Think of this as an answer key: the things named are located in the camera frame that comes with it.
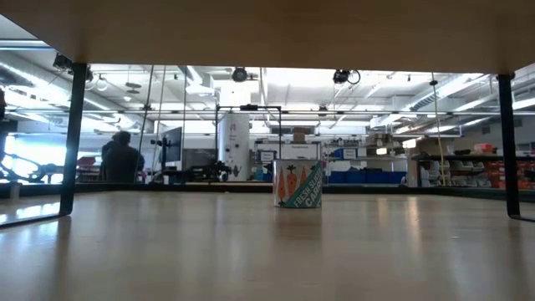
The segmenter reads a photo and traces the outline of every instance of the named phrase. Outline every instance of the cylindrical tank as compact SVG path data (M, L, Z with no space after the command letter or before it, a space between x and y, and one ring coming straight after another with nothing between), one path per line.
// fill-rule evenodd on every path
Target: cylindrical tank
M249 114L226 114L219 122L218 158L232 168L229 181L246 181L249 165Z
M321 207L323 166L317 160L275 160L273 200L276 207Z

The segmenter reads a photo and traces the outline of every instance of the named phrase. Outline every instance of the carrot can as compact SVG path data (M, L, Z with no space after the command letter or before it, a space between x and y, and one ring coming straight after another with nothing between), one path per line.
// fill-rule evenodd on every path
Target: carrot can
M317 160L275 160L273 199L276 207L321 207L323 165Z

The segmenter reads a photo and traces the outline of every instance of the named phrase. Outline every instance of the white tank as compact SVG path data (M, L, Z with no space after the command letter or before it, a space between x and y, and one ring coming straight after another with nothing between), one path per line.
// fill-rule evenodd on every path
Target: white tank
M226 114L218 125L218 158L232 168L229 181L246 181L249 165L249 115Z

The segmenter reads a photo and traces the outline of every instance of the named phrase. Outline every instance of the carrot illustration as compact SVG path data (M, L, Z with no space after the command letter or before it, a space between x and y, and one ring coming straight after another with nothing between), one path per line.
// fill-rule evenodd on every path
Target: carrot illustration
M278 197L281 199L281 201L278 203L279 205L284 205L283 198L286 196L286 186L284 185L284 171L283 168L281 168L281 174L278 176Z
M290 171L286 177L288 179L288 194L291 196L295 192L295 187L298 184L298 175L293 173L295 166L288 166L286 169Z
M299 181L299 185L301 186L305 180L307 180L307 172L304 170L304 166L303 166L303 170L301 171L301 180Z

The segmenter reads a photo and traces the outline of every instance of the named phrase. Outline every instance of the can label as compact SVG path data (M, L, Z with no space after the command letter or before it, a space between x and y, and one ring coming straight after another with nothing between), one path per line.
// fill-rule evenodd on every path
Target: can label
M273 166L275 206L315 208L321 206L321 161L275 161Z

